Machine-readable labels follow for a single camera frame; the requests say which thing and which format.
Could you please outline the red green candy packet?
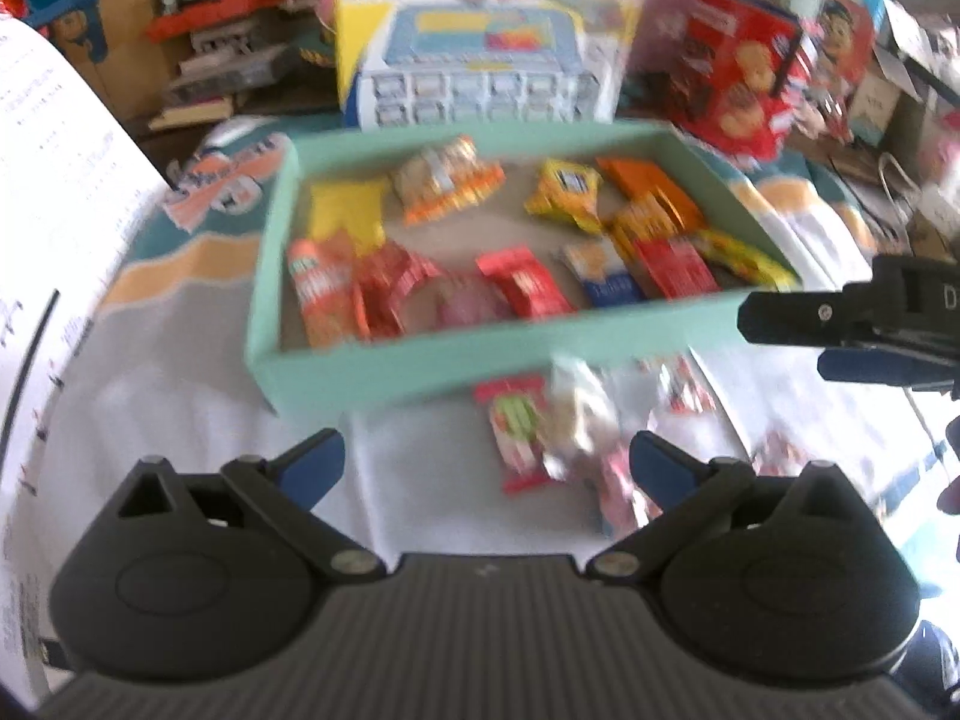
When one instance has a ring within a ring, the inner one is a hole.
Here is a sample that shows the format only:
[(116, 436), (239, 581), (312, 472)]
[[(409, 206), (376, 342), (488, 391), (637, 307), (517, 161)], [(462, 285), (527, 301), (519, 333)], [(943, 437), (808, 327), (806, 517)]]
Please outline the red green candy packet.
[(547, 408), (545, 379), (540, 374), (521, 374), (479, 383), (473, 399), (487, 411), (503, 468), (501, 489), (517, 494), (547, 484), (550, 475), (539, 436)]

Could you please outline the plain yellow snack packet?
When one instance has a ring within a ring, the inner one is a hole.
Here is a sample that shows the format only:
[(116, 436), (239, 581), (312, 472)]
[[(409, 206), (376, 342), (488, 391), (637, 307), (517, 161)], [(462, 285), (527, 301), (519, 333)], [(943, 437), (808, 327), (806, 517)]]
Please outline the plain yellow snack packet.
[(358, 255), (379, 249), (386, 240), (382, 199), (387, 188), (387, 179), (314, 182), (309, 188), (309, 238), (325, 241), (345, 232)]

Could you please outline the white instruction sheet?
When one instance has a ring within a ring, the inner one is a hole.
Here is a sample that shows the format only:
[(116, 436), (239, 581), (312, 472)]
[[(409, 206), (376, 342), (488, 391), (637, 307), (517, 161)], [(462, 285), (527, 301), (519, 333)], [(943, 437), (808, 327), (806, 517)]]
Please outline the white instruction sheet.
[(101, 99), (49, 41), (2, 20), (2, 684), (36, 706), (49, 567), (18, 523), (62, 377), (163, 190)]

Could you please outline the orange white snack bag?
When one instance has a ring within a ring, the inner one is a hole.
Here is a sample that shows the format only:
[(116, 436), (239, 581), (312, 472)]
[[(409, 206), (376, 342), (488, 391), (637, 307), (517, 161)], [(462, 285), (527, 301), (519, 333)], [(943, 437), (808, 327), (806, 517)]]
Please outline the orange white snack bag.
[(485, 160), (467, 135), (418, 151), (392, 177), (407, 226), (438, 221), (480, 205), (505, 180), (503, 166)]

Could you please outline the toy tablet box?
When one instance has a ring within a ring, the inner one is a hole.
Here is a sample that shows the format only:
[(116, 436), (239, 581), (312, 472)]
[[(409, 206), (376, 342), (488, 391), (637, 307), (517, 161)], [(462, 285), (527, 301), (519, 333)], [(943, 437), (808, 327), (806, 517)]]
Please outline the toy tablet box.
[(334, 0), (350, 127), (612, 121), (644, 0)]

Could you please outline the red biscuit tin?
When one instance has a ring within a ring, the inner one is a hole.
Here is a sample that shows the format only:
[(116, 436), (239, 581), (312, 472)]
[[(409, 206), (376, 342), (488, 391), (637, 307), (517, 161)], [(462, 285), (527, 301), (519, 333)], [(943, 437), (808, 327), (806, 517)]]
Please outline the red biscuit tin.
[(814, 66), (804, 23), (765, 0), (693, 0), (667, 112), (737, 163), (776, 160)]

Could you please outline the blue cartoon toy box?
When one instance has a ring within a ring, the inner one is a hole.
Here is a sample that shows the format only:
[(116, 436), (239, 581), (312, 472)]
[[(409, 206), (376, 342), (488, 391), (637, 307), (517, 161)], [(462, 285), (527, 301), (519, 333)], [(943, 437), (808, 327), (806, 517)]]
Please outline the blue cartoon toy box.
[(823, 2), (817, 85), (833, 98), (846, 101), (861, 83), (884, 10), (885, 0)]

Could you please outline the pink white candy packet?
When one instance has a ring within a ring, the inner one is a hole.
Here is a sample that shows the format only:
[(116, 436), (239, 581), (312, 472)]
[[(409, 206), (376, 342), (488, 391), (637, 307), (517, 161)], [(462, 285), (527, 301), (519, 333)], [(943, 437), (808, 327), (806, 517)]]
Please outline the pink white candy packet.
[(661, 513), (633, 481), (631, 438), (715, 411), (715, 395), (688, 356), (652, 356), (617, 369), (558, 358), (537, 427), (542, 463), (551, 479), (590, 489), (602, 533), (622, 538)]

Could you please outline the striped blanket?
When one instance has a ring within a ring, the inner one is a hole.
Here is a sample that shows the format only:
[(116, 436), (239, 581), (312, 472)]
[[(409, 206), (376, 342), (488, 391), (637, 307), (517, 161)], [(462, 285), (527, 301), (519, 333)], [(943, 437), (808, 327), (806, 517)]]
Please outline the striped blanket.
[[(211, 472), (244, 454), (290, 449), (321, 427), (347, 441), (347, 470), (320, 515), (395, 559), (405, 553), (563, 553), (605, 544), (583, 491), (500, 488), (485, 418), (466, 392), (379, 411), (275, 415), (242, 360), (252, 277), (223, 283), (189, 268), (156, 298), (114, 298), (94, 319), (41, 431), (26, 527), (36, 554), (59, 567), (135, 461), (160, 455), (181, 472)], [(952, 469), (949, 400), (864, 383), (827, 382), (810, 349), (695, 349), (697, 379), (716, 399), (701, 416), (672, 416), (639, 364), (610, 376), (628, 429), (651, 429), (695, 457), (754, 457), (764, 472), (796, 457), (838, 463), (882, 515), (946, 621), (958, 598), (958, 523), (935, 505)]]

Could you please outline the small red snack packet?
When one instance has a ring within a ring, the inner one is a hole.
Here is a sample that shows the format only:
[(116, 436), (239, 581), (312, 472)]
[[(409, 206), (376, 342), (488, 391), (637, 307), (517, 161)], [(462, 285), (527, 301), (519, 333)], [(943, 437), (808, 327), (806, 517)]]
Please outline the small red snack packet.
[(544, 320), (573, 314), (573, 304), (551, 271), (527, 247), (487, 252), (475, 263), (483, 277), (505, 294), (519, 319)]

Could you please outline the orange red snack packet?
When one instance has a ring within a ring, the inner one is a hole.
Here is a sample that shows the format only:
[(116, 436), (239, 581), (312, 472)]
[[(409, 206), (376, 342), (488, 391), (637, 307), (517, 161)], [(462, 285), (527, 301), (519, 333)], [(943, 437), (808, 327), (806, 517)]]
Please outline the orange red snack packet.
[(355, 244), (339, 229), (325, 239), (301, 238), (286, 249), (309, 346), (331, 349), (361, 338), (355, 305)]

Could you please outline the mint green cardboard box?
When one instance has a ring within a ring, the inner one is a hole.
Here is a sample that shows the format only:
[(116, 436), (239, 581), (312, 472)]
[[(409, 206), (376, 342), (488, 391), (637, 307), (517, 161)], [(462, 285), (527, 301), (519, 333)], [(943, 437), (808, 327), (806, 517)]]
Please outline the mint green cardboard box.
[[(298, 330), (286, 323), (296, 304), (288, 291), (285, 263), (302, 183), (391, 171), (454, 133), (450, 125), (370, 132), (341, 128), (298, 135), (288, 146), (270, 192), (244, 348), (247, 371), (279, 415), (338, 415), (431, 397), (467, 383), (547, 366), (556, 356), (610, 364), (739, 341), (737, 309), (747, 294), (724, 291), (706, 298), (586, 310), (567, 319), (519, 320), (382, 343), (345, 343), (331, 351), (302, 346)], [(789, 262), (782, 245), (669, 125), (635, 119), (615, 124), (496, 122), (478, 124), (470, 135), (480, 153), (505, 161), (590, 156), (654, 161), (700, 205), (713, 226), (779, 265)]]

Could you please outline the blue white snack packet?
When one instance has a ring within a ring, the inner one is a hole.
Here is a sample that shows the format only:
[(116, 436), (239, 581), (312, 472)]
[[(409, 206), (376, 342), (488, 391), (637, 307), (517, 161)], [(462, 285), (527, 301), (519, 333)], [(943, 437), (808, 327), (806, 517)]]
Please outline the blue white snack packet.
[(646, 301), (628, 266), (606, 238), (565, 245), (562, 261), (594, 309), (635, 305)]

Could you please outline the yellow long candy packet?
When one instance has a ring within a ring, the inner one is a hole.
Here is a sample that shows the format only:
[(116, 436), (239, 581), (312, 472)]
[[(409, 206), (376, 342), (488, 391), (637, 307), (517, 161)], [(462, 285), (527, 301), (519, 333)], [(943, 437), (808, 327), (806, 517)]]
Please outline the yellow long candy packet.
[(698, 229), (688, 240), (704, 260), (724, 266), (737, 278), (754, 286), (773, 291), (794, 291), (800, 286), (791, 270), (726, 232)]

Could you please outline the orange brown snack packet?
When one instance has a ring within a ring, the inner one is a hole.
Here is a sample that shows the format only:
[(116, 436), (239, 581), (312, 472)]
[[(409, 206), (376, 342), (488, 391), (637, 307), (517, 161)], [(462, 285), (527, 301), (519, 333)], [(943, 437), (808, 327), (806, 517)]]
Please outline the orange brown snack packet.
[(608, 222), (608, 235), (625, 259), (635, 255), (638, 242), (662, 241), (679, 234), (680, 227), (652, 193), (623, 205)]

